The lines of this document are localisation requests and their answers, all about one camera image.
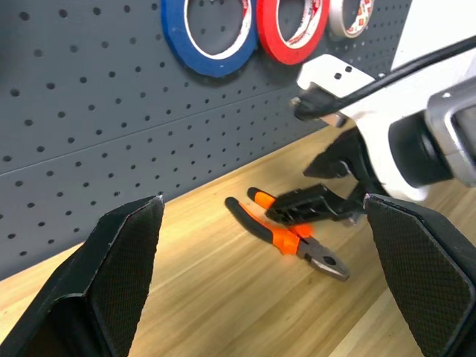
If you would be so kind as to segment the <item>blue tape roll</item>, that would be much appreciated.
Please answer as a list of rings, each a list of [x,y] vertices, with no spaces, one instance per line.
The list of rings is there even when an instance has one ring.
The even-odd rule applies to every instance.
[[[246,64],[258,44],[257,0],[241,0],[242,22],[234,43],[218,54],[203,51],[194,40],[188,20],[189,0],[162,0],[164,38],[181,63],[198,74],[220,78]]]

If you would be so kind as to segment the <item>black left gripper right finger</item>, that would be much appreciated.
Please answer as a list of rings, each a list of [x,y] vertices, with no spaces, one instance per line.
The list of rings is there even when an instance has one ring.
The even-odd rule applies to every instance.
[[[442,214],[364,200],[387,285],[425,357],[476,357],[476,246]]]

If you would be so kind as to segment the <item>orange and black pliers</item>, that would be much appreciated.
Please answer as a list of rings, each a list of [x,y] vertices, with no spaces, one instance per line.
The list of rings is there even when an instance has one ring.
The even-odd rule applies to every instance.
[[[251,201],[266,210],[277,197],[250,187],[247,195]],[[313,268],[329,276],[345,281],[350,277],[349,269],[327,247],[313,237],[310,223],[282,225],[275,221],[255,216],[234,197],[225,199],[225,206],[249,233],[277,248],[281,254],[295,255],[306,260]]]

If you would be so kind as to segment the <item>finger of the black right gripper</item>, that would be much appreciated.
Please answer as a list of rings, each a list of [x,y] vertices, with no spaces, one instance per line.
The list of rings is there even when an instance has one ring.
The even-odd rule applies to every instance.
[[[296,189],[278,196],[266,216],[282,225],[300,225],[338,217],[339,196],[324,184]]]
[[[354,174],[354,163],[358,161],[360,149],[358,130],[342,132],[327,148],[318,154],[303,171],[305,177],[333,179]]]

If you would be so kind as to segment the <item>silver tape roll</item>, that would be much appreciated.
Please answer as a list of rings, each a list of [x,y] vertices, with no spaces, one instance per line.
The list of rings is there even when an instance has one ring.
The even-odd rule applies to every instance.
[[[366,29],[375,0],[330,0],[329,28],[336,39],[355,39]]]

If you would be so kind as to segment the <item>dark grey pegboard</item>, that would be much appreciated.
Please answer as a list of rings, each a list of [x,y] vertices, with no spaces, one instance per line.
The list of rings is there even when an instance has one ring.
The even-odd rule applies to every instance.
[[[0,0],[0,280],[83,241],[106,212],[179,196],[309,133],[299,67],[254,46],[199,74],[163,0]]]

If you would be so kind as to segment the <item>red tape roll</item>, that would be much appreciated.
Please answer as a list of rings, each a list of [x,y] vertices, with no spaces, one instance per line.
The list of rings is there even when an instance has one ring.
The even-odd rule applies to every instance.
[[[330,0],[304,0],[300,26],[285,40],[279,26],[280,0],[257,0],[257,32],[265,52],[284,65],[297,65],[317,48],[329,16]]]

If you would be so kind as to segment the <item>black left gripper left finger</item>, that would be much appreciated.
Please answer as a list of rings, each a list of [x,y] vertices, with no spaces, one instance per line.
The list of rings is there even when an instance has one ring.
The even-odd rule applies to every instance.
[[[46,280],[0,357],[127,357],[149,294],[162,196],[103,215]]]

